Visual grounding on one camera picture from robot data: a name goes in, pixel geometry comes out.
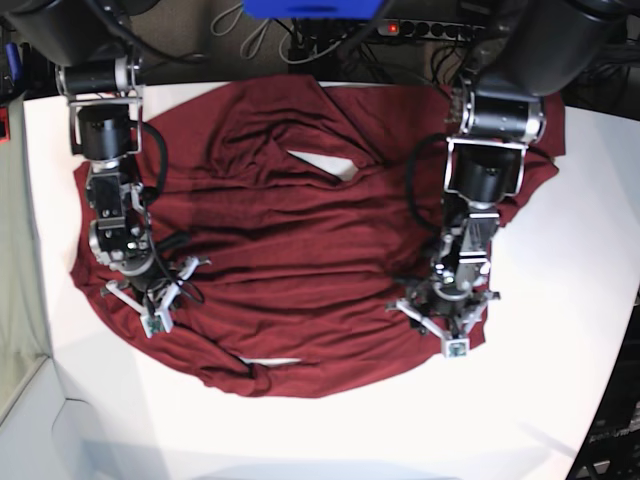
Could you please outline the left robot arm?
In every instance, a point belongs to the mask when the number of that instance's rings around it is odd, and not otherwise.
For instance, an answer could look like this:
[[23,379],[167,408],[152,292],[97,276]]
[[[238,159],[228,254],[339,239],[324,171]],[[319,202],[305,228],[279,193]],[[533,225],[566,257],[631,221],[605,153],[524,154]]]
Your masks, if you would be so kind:
[[[434,237],[427,276],[404,279],[404,297],[388,307],[420,334],[437,337],[444,357],[468,355],[472,330],[500,297],[487,286],[497,206],[521,190],[526,154],[547,124],[545,97],[576,78],[638,7],[636,1],[528,2],[496,58],[454,89],[457,132],[427,136],[411,152],[406,200]],[[413,180],[419,154],[436,144],[446,147],[440,226],[419,213]]]

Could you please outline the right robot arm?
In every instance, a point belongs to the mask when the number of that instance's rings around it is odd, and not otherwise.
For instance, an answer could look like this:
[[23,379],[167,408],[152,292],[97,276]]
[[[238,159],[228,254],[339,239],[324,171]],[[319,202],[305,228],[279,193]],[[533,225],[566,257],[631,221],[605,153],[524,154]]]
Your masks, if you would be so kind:
[[189,240],[177,232],[161,242],[150,206],[163,193],[169,153],[160,132],[143,119],[144,54],[169,55],[126,25],[115,1],[4,1],[1,14],[55,67],[58,92],[69,107],[71,151],[89,163],[85,197],[96,217],[88,230],[97,262],[120,273],[103,291],[136,311],[147,337],[168,333],[175,301],[203,260],[172,264],[162,256]]

